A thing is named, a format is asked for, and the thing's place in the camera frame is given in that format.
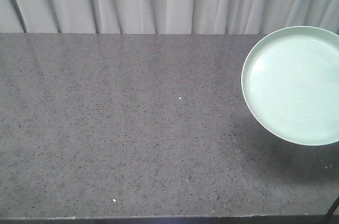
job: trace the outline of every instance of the white curtain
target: white curtain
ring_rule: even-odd
[[[339,0],[0,0],[0,32],[256,34],[339,31]]]

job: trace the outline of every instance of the gray speckled surface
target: gray speckled surface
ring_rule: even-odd
[[[262,35],[0,34],[0,217],[325,214],[339,144],[263,129]]]

